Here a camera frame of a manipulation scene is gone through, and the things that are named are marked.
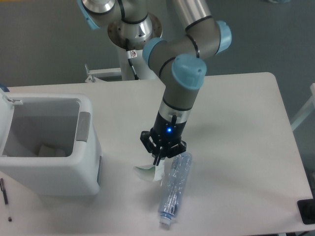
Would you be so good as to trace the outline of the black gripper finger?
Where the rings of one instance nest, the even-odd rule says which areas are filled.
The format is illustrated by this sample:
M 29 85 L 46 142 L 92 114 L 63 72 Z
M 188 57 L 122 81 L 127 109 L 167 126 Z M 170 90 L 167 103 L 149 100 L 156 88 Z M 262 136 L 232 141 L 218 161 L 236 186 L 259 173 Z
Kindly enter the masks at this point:
M 158 165 L 160 162 L 160 143 L 158 134 L 153 130 L 142 131 L 140 134 L 140 140 L 147 152 L 152 154 L 154 158 L 153 164 Z
M 179 155 L 185 152 L 187 149 L 187 143 L 185 141 L 180 141 L 173 146 L 170 145 L 171 143 L 160 148 L 158 162 L 164 160 L 165 158 L 172 158 L 176 155 Z

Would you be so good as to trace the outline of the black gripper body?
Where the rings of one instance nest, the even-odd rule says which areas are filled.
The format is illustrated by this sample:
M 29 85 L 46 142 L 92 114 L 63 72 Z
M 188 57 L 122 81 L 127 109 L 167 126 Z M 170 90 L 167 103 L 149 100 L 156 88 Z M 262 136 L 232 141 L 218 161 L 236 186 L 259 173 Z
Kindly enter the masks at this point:
M 164 119 L 160 113 L 157 114 L 155 123 L 151 130 L 155 131 L 159 136 L 160 148 L 171 143 L 170 146 L 182 141 L 182 133 L 185 128 L 186 121 L 183 123 L 173 124 Z

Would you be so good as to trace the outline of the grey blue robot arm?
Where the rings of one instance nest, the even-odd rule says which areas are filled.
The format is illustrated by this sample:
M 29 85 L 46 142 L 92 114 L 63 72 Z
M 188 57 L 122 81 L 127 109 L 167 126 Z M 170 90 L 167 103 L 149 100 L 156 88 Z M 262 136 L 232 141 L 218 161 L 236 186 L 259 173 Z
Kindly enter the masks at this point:
M 161 38 L 145 0 L 80 0 L 78 6 L 92 29 L 108 28 L 111 40 L 125 51 L 141 50 L 144 66 L 164 83 L 165 91 L 153 127 L 140 139 L 158 165 L 185 152 L 182 132 L 204 82 L 204 59 L 226 50 L 232 41 L 229 26 L 215 21 L 204 0 L 175 0 L 185 36 Z

